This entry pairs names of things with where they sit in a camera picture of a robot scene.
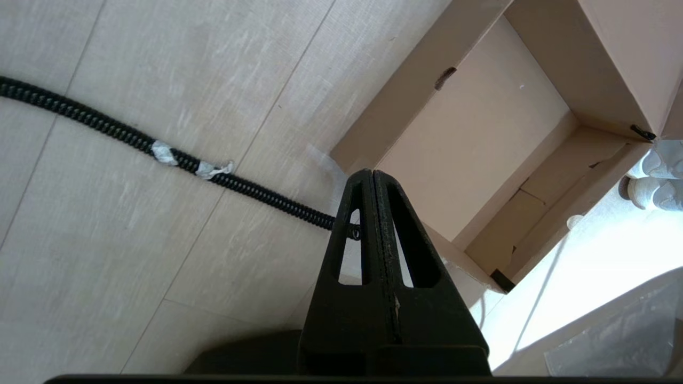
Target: cardboard flap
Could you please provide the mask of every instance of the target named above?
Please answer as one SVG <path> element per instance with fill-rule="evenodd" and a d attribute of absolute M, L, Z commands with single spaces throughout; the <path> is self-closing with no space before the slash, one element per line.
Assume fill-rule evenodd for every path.
<path fill-rule="evenodd" d="M 517 284 L 569 232 L 567 220 L 593 208 L 651 147 L 646 143 L 627 144 L 611 159 L 588 172 L 519 242 L 511 262 L 501 269 L 503 274 Z"/>
<path fill-rule="evenodd" d="M 472 241 L 465 253 L 489 275 L 496 269 L 503 270 L 512 261 L 517 244 L 546 211 L 547 207 L 542 201 L 518 191 Z"/>
<path fill-rule="evenodd" d="M 622 136 L 581 127 L 531 174 L 521 189 L 552 206 L 580 178 L 624 145 Z"/>
<path fill-rule="evenodd" d="M 584 125 L 653 132 L 578 1 L 517 0 L 505 17 Z"/>

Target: wooden floor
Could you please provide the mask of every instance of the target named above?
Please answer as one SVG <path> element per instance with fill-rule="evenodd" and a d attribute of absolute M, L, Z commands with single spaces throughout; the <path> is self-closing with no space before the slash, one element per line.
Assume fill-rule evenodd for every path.
<path fill-rule="evenodd" d="M 446 5 L 1 0 L 0 74 L 332 214 L 329 150 Z M 181 372 L 299 327 L 328 236 L 0 100 L 0 382 Z"/>

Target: white slipper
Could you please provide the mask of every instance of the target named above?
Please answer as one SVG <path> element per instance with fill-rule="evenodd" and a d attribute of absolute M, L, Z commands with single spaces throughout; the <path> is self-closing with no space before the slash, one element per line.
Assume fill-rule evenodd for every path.
<path fill-rule="evenodd" d="M 683 140 L 661 140 L 628 170 L 629 178 L 683 179 Z"/>
<path fill-rule="evenodd" d="M 640 209 L 655 208 L 652 198 L 660 187 L 660 180 L 656 178 L 632 178 L 628 181 L 628 198 Z"/>
<path fill-rule="evenodd" d="M 683 180 L 650 177 L 630 179 L 628 197 L 640 209 L 683 211 Z"/>

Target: cable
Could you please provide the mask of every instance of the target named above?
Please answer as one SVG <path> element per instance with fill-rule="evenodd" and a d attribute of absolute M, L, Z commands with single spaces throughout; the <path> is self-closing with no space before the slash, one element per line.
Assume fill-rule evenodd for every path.
<path fill-rule="evenodd" d="M 95 109 L 67 97 L 3 76 L 0 76 L 0 96 L 25 102 L 76 120 L 95 131 L 104 133 L 119 141 L 123 141 L 142 153 L 154 157 L 152 144 L 156 141 L 155 139 L 127 124 L 114 120 Z M 178 167 L 193 175 L 197 172 L 200 162 L 199 159 L 175 148 L 171 148 L 171 152 L 178 162 Z M 209 181 L 231 191 L 249 196 L 326 230 L 332 230 L 332 225 L 335 222 L 333 216 L 295 202 L 262 185 L 235 176 L 234 174 L 217 174 L 209 179 Z M 351 224 L 348 231 L 348 237 L 353 240 L 359 240 L 361 237 L 360 226 Z"/>

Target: laminate floor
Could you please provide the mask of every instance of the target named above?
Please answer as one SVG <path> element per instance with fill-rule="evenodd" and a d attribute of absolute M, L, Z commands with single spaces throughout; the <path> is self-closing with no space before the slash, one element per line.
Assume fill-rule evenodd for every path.
<path fill-rule="evenodd" d="M 0 74 L 333 214 L 330 149 L 447 3 L 0 0 Z M 301 326 L 327 231 L 11 100 L 0 181 L 2 383 Z"/>

